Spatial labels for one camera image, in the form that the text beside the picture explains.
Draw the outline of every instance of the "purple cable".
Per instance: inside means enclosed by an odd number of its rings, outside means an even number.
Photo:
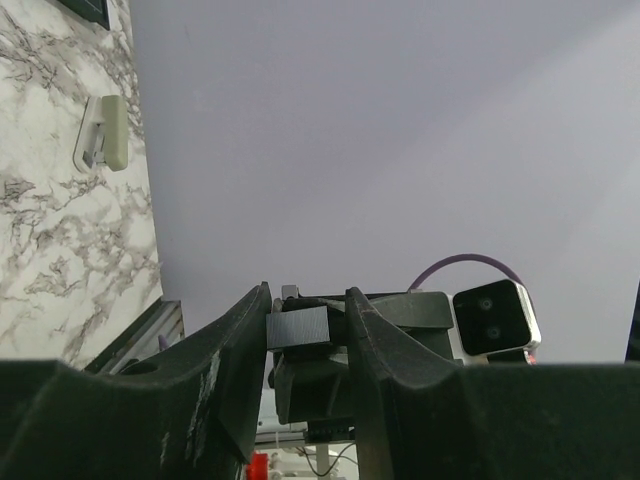
[[[415,290],[419,288],[420,285],[424,283],[424,281],[429,278],[431,275],[436,273],[442,267],[446,267],[447,265],[451,265],[452,263],[458,262],[480,262],[486,265],[490,265],[494,268],[497,268],[502,273],[504,273],[507,277],[509,277],[514,282],[519,283],[520,285],[524,285],[518,274],[507,267],[504,263],[496,260],[495,258],[487,257],[486,255],[480,255],[477,253],[461,253],[459,255],[453,255],[451,257],[443,258],[439,262],[434,263],[429,268],[427,268],[424,272],[422,272],[418,278],[414,280],[414,282],[409,287],[409,290]]]

